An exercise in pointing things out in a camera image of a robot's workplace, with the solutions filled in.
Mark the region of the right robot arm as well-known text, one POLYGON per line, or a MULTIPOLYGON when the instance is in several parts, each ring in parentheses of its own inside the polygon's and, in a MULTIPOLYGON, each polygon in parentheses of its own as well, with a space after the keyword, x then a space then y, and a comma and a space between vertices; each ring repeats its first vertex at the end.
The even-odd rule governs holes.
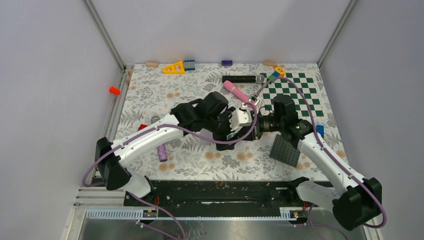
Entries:
POLYGON ((279 132, 284 141, 306 155, 327 177, 333 189, 304 180, 287 191, 293 206, 309 202, 333 213, 346 230, 353 230, 379 215, 382 206, 382 185, 376 178, 365 178, 344 163, 318 134, 313 121, 298 117, 295 102, 288 95, 273 100, 274 112, 261 115, 259 107, 248 100, 233 113, 232 129, 246 127, 254 138, 264 132, 279 132))

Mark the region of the green white glue stick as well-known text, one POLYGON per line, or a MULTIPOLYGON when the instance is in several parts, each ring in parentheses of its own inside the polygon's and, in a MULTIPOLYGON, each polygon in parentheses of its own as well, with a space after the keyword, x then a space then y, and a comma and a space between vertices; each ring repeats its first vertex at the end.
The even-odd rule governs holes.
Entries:
POLYGON ((229 141, 230 139, 232 139, 236 134, 235 133, 230 133, 226 136, 226 139, 229 141))

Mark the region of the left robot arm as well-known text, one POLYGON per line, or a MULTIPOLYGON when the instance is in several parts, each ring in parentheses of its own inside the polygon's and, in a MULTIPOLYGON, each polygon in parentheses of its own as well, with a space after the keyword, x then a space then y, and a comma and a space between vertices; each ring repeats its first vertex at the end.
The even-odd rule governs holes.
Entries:
POLYGON ((235 107, 230 107, 221 93, 213 91, 203 99, 178 104, 162 119, 130 136, 114 141, 100 138, 95 161, 105 188, 131 192, 142 205, 152 204, 155 192, 146 176, 130 170, 132 162, 162 144, 184 137, 188 131, 205 129, 221 144, 231 132, 234 111, 235 107))

